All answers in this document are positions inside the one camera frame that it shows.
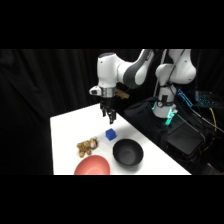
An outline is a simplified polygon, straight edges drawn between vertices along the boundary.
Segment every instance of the blue block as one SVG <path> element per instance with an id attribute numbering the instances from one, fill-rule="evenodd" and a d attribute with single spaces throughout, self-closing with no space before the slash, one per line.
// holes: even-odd
<path id="1" fill-rule="evenodd" d="M 106 137 L 112 141 L 113 139 L 115 139 L 117 136 L 116 136 L 116 133 L 113 129 L 110 129 L 108 131 L 106 131 Z"/>

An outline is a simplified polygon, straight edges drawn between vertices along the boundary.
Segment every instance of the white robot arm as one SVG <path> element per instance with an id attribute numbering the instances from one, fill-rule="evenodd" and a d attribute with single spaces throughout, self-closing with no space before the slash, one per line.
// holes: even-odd
<path id="1" fill-rule="evenodd" d="M 90 94 L 101 97 L 103 116 L 107 113 L 111 124 L 116 120 L 116 112 L 113 109 L 116 84 L 121 82 L 130 89 L 140 87 L 146 79 L 155 55 L 155 49 L 143 49 L 134 63 L 123 61 L 115 53 L 99 56 L 97 66 L 99 83 L 90 90 Z"/>
<path id="2" fill-rule="evenodd" d="M 159 118 L 171 120 L 177 112 L 174 104 L 176 89 L 172 83 L 188 84 L 196 76 L 190 53 L 191 49 L 170 49 L 169 56 L 174 64 L 162 64 L 156 71 L 160 93 L 153 112 Z M 99 56 L 99 84 L 90 90 L 90 94 L 101 97 L 103 116 L 107 113 L 111 124 L 116 120 L 116 112 L 113 108 L 116 84 L 121 82 L 130 89 L 140 87 L 146 79 L 148 69 L 156 54 L 155 49 L 143 49 L 134 63 L 123 61 L 115 53 Z"/>
<path id="3" fill-rule="evenodd" d="M 189 84 L 196 77 L 196 69 L 191 62 L 191 49 L 170 49 L 169 56 L 174 64 L 163 64 L 156 70 L 160 92 L 153 112 L 157 117 L 171 121 L 177 113 L 174 104 L 176 88 L 172 83 Z"/>

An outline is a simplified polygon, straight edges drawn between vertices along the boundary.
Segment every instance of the table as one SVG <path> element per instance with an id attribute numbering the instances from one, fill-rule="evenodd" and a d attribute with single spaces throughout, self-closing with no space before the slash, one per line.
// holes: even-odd
<path id="1" fill-rule="evenodd" d="M 117 120 L 110 125 L 109 118 L 102 117 L 99 104 L 53 117 L 50 122 L 55 175 L 73 175 L 83 160 L 79 157 L 77 144 L 93 137 L 99 141 L 93 155 L 100 155 L 109 162 L 111 175 L 190 175 L 118 114 Z M 117 138 L 109 141 L 105 132 L 111 128 Z M 138 166 L 124 168 L 115 161 L 112 149 L 121 139 L 132 139 L 142 146 L 144 159 Z"/>

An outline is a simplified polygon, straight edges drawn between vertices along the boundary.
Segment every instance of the stuffed toy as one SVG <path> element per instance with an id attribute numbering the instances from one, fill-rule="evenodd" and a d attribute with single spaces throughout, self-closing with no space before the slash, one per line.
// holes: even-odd
<path id="1" fill-rule="evenodd" d="M 92 150 L 96 149 L 98 146 L 97 138 L 92 138 L 90 141 L 82 142 L 77 145 L 77 148 L 79 149 L 79 156 L 83 158 L 85 154 L 91 156 Z"/>

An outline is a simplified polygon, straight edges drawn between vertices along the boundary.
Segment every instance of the green light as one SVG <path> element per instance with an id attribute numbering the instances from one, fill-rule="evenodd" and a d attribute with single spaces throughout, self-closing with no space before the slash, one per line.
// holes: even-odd
<path id="1" fill-rule="evenodd" d="M 169 126 L 170 123 L 171 123 L 171 121 L 172 121 L 172 119 L 167 119 L 167 121 L 166 121 L 166 125 Z"/>
<path id="2" fill-rule="evenodd" d="M 155 110 L 155 107 L 156 107 L 156 103 L 154 104 L 154 107 L 152 108 L 152 110 Z"/>
<path id="3" fill-rule="evenodd" d="M 169 111 L 169 114 L 168 114 L 168 116 L 167 116 L 167 121 L 166 121 L 166 123 L 165 123 L 167 126 L 170 125 L 170 123 L 171 123 L 171 121 L 172 121 L 174 115 L 175 115 L 175 114 L 173 113 L 173 110 L 172 110 L 172 108 L 171 108 L 170 111 Z"/>

